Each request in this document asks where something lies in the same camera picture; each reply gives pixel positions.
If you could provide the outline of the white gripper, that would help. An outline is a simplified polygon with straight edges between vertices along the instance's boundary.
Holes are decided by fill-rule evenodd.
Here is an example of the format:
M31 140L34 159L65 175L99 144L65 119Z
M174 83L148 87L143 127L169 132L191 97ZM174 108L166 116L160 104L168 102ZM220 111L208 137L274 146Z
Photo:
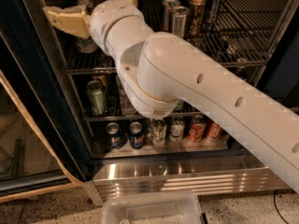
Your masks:
M91 17L85 6L44 7L43 11L50 24L66 34L88 38L91 33L96 45L108 55L106 40L112 26L126 17L144 19L137 5L137 0L106 0L95 7Z

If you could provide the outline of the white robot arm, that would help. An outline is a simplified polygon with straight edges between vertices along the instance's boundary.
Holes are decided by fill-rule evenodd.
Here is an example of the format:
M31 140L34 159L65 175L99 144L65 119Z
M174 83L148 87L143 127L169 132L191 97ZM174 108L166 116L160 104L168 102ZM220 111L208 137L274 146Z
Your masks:
M219 124L293 190L299 191L299 116L184 39L154 32L132 0L44 7L59 30L91 38L112 57L121 84L144 117L167 117L179 101Z

